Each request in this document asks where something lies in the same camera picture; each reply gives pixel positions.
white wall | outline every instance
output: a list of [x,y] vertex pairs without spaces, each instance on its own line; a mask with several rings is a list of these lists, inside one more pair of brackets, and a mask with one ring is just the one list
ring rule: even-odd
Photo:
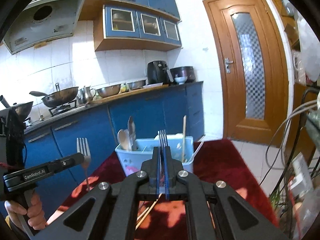
[[[271,0],[267,0],[276,19],[287,58],[289,107],[293,104],[293,68],[284,26]],[[211,138],[223,135],[223,98],[218,54],[203,0],[176,0],[181,22],[178,24],[182,49],[168,52],[170,67],[193,65],[197,80],[203,80],[204,129]]]
[[153,60],[167,61],[167,53],[151,50],[94,51],[93,22],[79,21],[73,37],[48,42],[39,49],[34,47],[11,55],[0,46],[0,95],[10,105],[34,101],[30,113],[33,121],[40,114],[50,113],[41,98],[29,92],[41,91],[47,94],[73,86],[91,86],[96,89],[133,82],[146,78],[146,66]]

metal kettle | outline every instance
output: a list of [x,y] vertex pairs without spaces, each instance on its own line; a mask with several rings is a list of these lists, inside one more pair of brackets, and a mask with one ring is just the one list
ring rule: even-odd
[[94,96],[97,94],[97,91],[94,88],[90,88],[84,86],[78,91],[77,98],[81,105],[88,103],[89,101],[92,101]]

bolt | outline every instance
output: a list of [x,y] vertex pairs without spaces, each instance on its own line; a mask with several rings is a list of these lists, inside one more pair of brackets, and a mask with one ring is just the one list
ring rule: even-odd
[[187,171],[179,171],[179,172],[178,172],[178,175],[179,175],[180,177],[186,177],[186,176],[188,176],[188,172],[187,172]]
[[137,176],[138,178],[143,178],[147,175],[145,171],[137,171]]
[[107,189],[109,187],[109,184],[106,182],[99,183],[99,189]]
[[216,182],[216,185],[219,188],[224,188],[227,184],[224,181],[219,180],[219,181]]

light blue plastic basket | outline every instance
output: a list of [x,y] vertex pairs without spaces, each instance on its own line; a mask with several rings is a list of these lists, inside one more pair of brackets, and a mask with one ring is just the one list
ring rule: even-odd
[[[136,142],[138,151],[126,151],[120,145],[116,147],[116,153],[126,176],[139,171],[144,161],[152,159],[153,147],[159,146],[159,140],[153,138],[137,139]],[[168,145],[172,158],[181,161],[182,139],[168,139]],[[186,136],[185,159],[189,160],[192,154],[193,137]],[[182,165],[185,171],[193,172],[193,161],[188,161]]]

glass cabinet door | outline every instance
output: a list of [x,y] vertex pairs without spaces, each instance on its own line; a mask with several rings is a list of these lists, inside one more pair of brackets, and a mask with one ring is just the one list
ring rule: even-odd
[[142,12],[137,12],[137,14],[140,37],[163,41],[164,38],[160,28],[160,18]]
[[106,36],[139,37],[135,10],[106,7]]
[[164,41],[181,45],[178,27],[176,23],[162,19],[162,27],[164,29]]

